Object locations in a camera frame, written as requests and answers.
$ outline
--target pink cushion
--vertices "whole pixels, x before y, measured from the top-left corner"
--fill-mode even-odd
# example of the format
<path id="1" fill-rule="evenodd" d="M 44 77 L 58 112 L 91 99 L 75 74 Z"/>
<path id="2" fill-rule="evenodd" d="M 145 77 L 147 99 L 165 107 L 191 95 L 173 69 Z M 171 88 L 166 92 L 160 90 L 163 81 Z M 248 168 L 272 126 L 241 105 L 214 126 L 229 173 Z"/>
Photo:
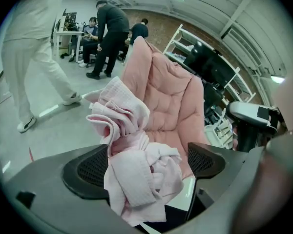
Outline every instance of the pink cushion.
<path id="1" fill-rule="evenodd" d="M 182 158 L 183 178 L 191 175 L 188 143 L 209 143 L 204 134 L 201 80 L 142 37 L 134 42 L 122 80 L 150 110 L 145 129 L 150 141 L 176 147 Z"/>

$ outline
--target white table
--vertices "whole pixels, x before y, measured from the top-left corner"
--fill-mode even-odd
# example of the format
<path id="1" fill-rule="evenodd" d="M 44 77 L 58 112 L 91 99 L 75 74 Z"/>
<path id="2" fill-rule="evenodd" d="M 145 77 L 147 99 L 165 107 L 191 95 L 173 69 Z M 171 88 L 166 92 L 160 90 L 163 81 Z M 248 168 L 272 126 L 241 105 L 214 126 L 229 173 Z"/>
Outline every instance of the white table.
<path id="1" fill-rule="evenodd" d="M 78 62 L 78 52 L 79 52 L 79 47 L 80 47 L 80 41 L 82 39 L 82 34 L 83 31 L 58 31 L 56 32 L 56 43 L 55 43 L 55 51 L 57 57 L 59 57 L 60 52 L 59 52 L 59 45 L 60 45 L 60 36 L 78 36 L 77 40 L 77 48 L 76 48 L 76 62 Z"/>

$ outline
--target table leg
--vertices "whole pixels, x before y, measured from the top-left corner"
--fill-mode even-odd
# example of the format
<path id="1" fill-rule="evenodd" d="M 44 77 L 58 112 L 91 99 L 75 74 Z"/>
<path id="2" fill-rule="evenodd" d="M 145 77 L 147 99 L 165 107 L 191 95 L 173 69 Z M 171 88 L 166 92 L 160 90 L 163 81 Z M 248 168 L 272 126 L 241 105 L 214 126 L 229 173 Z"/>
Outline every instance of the table leg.
<path id="1" fill-rule="evenodd" d="M 56 53 L 57 53 L 57 58 L 60 57 L 59 46 L 60 46 L 60 36 L 57 36 L 57 43 L 56 43 Z"/>
<path id="2" fill-rule="evenodd" d="M 76 47 L 76 54 L 75 54 L 75 61 L 78 62 L 78 56 L 79 56 L 79 47 L 80 47 L 80 41 L 82 39 L 82 35 L 78 36 L 77 40 L 77 47 Z"/>

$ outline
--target concrete floor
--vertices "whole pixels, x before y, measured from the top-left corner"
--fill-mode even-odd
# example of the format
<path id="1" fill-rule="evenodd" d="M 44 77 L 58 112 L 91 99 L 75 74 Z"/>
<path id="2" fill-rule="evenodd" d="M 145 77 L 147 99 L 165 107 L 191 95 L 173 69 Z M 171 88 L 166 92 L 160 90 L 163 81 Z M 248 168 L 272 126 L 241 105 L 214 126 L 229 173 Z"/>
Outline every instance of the concrete floor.
<path id="1" fill-rule="evenodd" d="M 110 81 L 103 73 L 101 80 L 87 78 L 85 74 L 93 66 L 80 68 L 68 59 L 59 59 L 59 64 L 73 88 L 81 95 L 101 89 Z M 112 77 L 120 76 L 123 70 L 124 66 L 117 61 Z M 0 79 L 0 164 L 4 169 L 4 181 L 31 162 L 29 149 L 33 159 L 39 159 L 98 144 L 100 140 L 85 119 L 90 113 L 89 103 L 82 100 L 80 105 L 61 105 L 60 96 L 34 62 L 28 69 L 25 85 L 31 110 L 38 117 L 38 122 L 26 133 L 20 134 L 16 129 L 19 120 L 13 98 L 4 75 Z"/>

